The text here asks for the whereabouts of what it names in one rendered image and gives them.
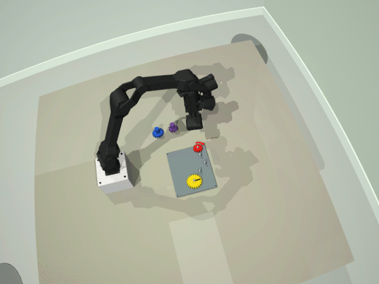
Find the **purple gear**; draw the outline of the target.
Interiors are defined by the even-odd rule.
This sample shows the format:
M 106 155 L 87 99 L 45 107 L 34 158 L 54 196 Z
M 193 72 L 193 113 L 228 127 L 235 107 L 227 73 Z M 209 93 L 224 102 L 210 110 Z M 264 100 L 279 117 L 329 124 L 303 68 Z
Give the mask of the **purple gear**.
M 178 127 L 173 122 L 170 123 L 170 127 L 169 127 L 170 132 L 177 131 L 178 130 L 177 128 Z

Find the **blue gear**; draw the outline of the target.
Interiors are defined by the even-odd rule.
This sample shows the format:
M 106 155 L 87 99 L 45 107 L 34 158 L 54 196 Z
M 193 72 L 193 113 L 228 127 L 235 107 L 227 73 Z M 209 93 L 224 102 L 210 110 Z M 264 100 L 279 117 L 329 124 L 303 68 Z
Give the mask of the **blue gear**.
M 155 127 L 153 132 L 152 132 L 152 135 L 156 138 L 160 138 L 160 136 L 162 136 L 164 134 L 163 132 L 163 129 L 159 128 L 159 127 Z

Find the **red gear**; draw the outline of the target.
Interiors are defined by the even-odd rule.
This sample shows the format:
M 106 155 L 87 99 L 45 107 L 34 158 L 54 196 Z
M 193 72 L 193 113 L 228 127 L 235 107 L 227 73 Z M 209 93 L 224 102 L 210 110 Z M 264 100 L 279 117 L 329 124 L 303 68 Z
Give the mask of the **red gear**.
M 202 146 L 200 145 L 200 144 L 198 144 L 198 145 L 194 145 L 195 147 L 193 147 L 193 150 L 194 150 L 194 152 L 196 151 L 196 152 L 200 152 L 201 150 L 202 150 Z M 199 147 L 199 148 L 197 148 L 197 146 Z

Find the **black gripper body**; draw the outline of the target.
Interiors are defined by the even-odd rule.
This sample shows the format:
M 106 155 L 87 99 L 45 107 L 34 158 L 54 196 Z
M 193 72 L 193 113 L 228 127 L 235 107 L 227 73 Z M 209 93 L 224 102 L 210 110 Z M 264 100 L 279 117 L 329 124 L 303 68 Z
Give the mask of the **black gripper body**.
M 203 121 L 200 117 L 199 107 L 199 98 L 194 103 L 187 103 L 184 101 L 185 112 L 189 112 L 189 118 L 186 119 L 187 130 L 199 130 L 203 128 Z

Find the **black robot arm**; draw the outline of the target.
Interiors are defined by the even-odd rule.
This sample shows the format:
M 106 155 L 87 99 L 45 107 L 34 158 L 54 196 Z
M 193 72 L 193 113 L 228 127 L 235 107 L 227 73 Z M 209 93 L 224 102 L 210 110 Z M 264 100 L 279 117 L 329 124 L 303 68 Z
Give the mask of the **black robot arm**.
M 133 88 L 136 90 L 129 99 L 126 91 Z M 106 176 L 120 173 L 120 162 L 118 161 L 120 149 L 117 145 L 117 139 L 123 118 L 129 114 L 130 109 L 138 103 L 145 92 L 175 88 L 178 95 L 181 98 L 184 97 L 184 101 L 189 104 L 196 102 L 199 98 L 199 111 L 202 111 L 202 108 L 212 111 L 216 106 L 214 96 L 211 96 L 211 91 L 218 88 L 213 74 L 199 79 L 190 69 L 179 70 L 173 75 L 137 76 L 111 92 L 111 114 L 105 140 L 101 142 L 97 151 L 97 158 Z M 199 95 L 198 91 L 200 92 Z

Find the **yellow gear with black stripe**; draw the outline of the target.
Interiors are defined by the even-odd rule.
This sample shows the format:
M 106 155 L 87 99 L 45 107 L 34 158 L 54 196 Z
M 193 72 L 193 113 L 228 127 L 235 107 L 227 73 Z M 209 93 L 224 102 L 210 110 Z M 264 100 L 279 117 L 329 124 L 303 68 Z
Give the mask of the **yellow gear with black stripe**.
M 195 179 L 195 182 L 193 181 Z M 198 175 L 190 175 L 190 177 L 188 177 L 187 179 L 187 185 L 189 186 L 189 188 L 199 188 L 199 186 L 202 185 L 202 178 Z M 201 184 L 201 185 L 200 185 Z

